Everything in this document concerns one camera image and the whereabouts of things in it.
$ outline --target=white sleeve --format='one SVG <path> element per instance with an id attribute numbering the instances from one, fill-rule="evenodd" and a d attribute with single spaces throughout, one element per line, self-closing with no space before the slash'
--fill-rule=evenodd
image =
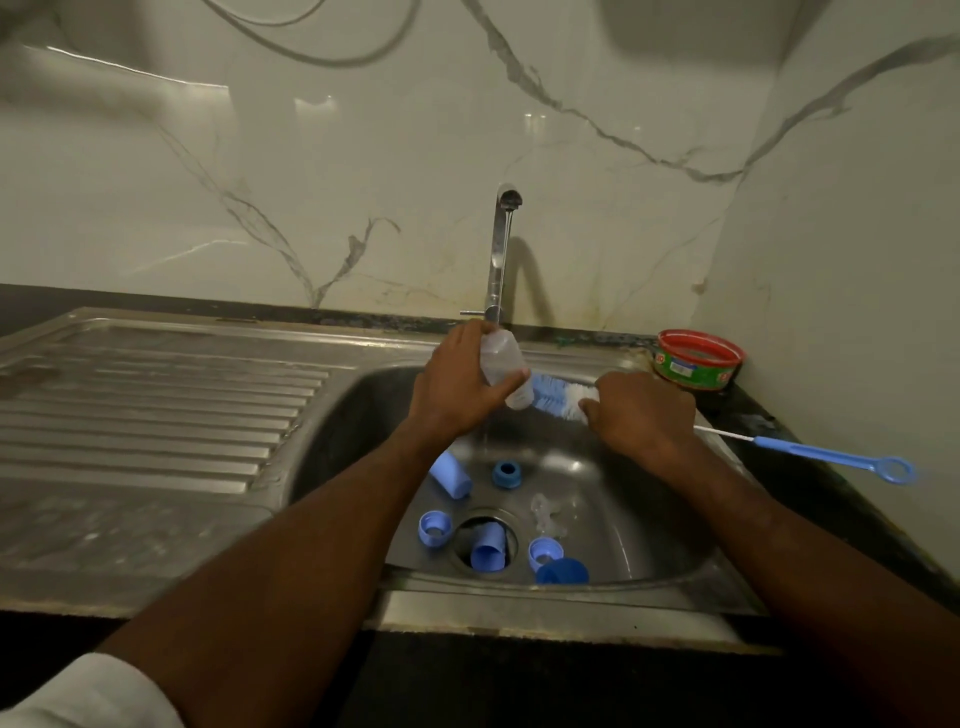
<path id="1" fill-rule="evenodd" d="M 177 710 L 136 667 L 91 652 L 22 703 L 0 728 L 183 728 Z"/>

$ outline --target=faucet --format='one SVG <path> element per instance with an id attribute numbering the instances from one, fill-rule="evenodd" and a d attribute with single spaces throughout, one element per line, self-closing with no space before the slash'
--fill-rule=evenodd
<path id="1" fill-rule="evenodd" d="M 496 191 L 493 211 L 493 244 L 490 249 L 490 274 L 487 276 L 487 300 L 482 311 L 461 311 L 461 316 L 483 316 L 487 321 L 500 323 L 503 313 L 503 273 L 507 263 L 507 243 L 510 242 L 510 223 L 523 198 L 512 184 L 501 184 Z"/>

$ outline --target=hand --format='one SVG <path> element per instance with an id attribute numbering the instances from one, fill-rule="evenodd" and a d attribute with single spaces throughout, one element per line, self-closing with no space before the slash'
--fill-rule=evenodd
<path id="1" fill-rule="evenodd" d="M 675 480 L 702 441 L 693 431 L 693 395 L 649 374 L 611 372 L 597 380 L 600 401 L 581 400 L 590 429 L 649 473 Z"/>
<path id="2" fill-rule="evenodd" d="M 529 370 L 517 371 L 493 387 L 487 384 L 480 371 L 480 337 L 495 330 L 496 324 L 487 321 L 460 324 L 417 376 L 407 420 L 431 443 L 448 447 L 482 423 L 530 376 Z"/>

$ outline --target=clear plastic piece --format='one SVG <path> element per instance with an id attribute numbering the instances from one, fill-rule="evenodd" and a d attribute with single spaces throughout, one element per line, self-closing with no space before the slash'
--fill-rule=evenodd
<path id="1" fill-rule="evenodd" d="M 537 521 L 537 530 L 551 539 L 561 539 L 566 535 L 566 529 L 553 520 L 553 515 L 560 513 L 560 503 L 550 500 L 543 493 L 537 493 L 530 501 L 530 510 Z"/>
<path id="2" fill-rule="evenodd" d="M 526 368 L 520 346 L 507 329 L 498 328 L 483 337 L 480 342 L 480 369 L 487 382 L 499 384 L 506 375 Z M 534 387 L 529 379 L 507 398 L 507 406 L 511 409 L 526 409 L 533 403 Z"/>

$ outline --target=blue handle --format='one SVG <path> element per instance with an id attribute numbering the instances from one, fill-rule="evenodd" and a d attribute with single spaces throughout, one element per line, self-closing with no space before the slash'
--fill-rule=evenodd
<path id="1" fill-rule="evenodd" d="M 901 457 L 864 457 L 851 455 L 848 452 L 838 452 L 833 449 L 814 448 L 810 445 L 791 443 L 773 437 L 755 437 L 754 445 L 761 448 L 777 449 L 780 452 L 789 452 L 791 455 L 809 457 L 813 460 L 824 460 L 838 465 L 849 465 L 852 468 L 876 473 L 888 483 L 906 485 L 912 483 L 916 477 L 913 465 Z"/>

